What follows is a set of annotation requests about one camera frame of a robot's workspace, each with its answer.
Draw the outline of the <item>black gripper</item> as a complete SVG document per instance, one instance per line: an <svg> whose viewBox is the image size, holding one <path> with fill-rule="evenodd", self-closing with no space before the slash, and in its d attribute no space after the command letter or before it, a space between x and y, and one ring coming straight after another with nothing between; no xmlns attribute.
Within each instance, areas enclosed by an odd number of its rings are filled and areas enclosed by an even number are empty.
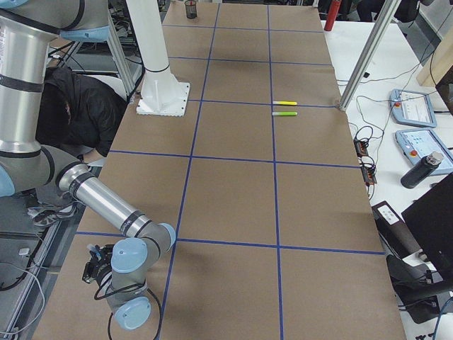
<svg viewBox="0 0 453 340"><path fill-rule="evenodd" d="M113 254L113 244L105 246L89 244L87 249L91 255L84 267L82 281L85 283L102 283L103 279L112 271L111 259Z"/></svg>

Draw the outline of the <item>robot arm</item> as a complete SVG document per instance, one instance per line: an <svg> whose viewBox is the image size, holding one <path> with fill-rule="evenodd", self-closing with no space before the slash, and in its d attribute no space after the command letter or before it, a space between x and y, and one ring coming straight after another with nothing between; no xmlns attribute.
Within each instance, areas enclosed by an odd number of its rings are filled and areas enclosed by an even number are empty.
<svg viewBox="0 0 453 340"><path fill-rule="evenodd" d="M106 1L1 2L1 194L51 184L123 234L112 248L91 249L95 297L108 302L121 328L134 330L151 314L147 271L173 246L174 228L152 222L76 157L35 139L50 42L103 42L109 35Z"/></svg>

